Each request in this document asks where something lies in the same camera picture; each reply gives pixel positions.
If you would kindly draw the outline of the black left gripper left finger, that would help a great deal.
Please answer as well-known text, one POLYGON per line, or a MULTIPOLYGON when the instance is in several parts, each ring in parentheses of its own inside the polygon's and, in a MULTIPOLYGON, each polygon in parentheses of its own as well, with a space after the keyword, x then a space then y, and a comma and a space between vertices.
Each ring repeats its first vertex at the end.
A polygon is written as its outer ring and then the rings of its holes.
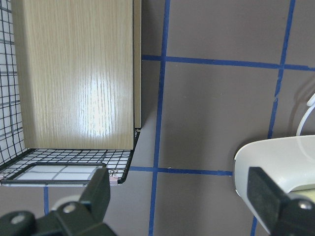
POLYGON ((78 201, 60 205, 47 215, 35 218, 30 211, 12 211, 0 218, 2 236, 109 236, 103 222, 110 202, 106 168, 97 169, 78 201))

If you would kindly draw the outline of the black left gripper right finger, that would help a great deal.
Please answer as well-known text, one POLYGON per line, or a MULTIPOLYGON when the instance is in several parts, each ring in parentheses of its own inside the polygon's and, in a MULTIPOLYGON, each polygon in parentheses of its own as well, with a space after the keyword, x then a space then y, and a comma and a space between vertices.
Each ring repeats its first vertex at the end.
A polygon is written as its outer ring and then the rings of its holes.
POLYGON ((313 236, 315 202, 285 193, 260 167, 250 167, 248 200, 271 236, 313 236))

